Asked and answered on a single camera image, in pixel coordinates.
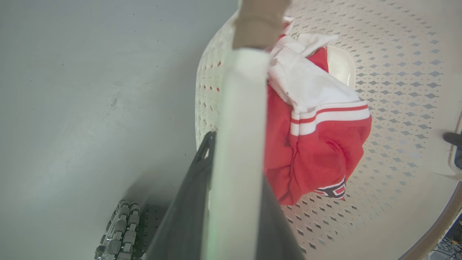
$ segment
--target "red clothing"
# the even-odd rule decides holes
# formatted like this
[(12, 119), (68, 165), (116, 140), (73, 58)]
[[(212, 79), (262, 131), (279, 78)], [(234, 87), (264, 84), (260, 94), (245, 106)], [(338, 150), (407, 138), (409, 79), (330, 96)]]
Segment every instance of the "red clothing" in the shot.
[[(328, 72), (326, 48), (308, 59)], [(326, 104), (294, 118), (292, 107), (267, 91), (264, 170), (279, 203), (295, 204), (309, 192), (343, 199), (371, 130), (367, 104)]]

